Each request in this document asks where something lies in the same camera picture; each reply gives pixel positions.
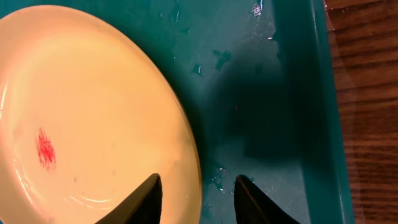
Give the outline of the yellow-green plate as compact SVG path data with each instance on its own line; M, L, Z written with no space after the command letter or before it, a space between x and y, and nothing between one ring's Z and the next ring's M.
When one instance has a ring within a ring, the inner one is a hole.
M161 222L198 223L195 140L147 55L69 7L3 17L1 221L95 223L155 173Z

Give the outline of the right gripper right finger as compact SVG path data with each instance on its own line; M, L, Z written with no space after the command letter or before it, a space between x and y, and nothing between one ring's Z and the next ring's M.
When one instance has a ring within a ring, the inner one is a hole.
M234 209L237 224L299 224L245 175L234 183Z

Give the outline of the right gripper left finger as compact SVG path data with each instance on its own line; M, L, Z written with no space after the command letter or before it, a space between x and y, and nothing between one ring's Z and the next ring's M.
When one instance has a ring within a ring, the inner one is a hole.
M96 224L159 224L162 196L160 175L153 173Z

